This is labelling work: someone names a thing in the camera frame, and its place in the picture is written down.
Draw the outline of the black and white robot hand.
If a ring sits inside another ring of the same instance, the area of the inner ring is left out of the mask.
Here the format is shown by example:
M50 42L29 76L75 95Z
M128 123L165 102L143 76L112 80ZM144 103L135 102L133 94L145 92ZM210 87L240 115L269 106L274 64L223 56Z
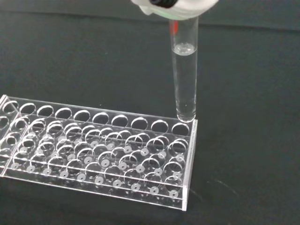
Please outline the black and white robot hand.
M156 14L170 20L198 17L218 3L218 0L132 0L146 15Z

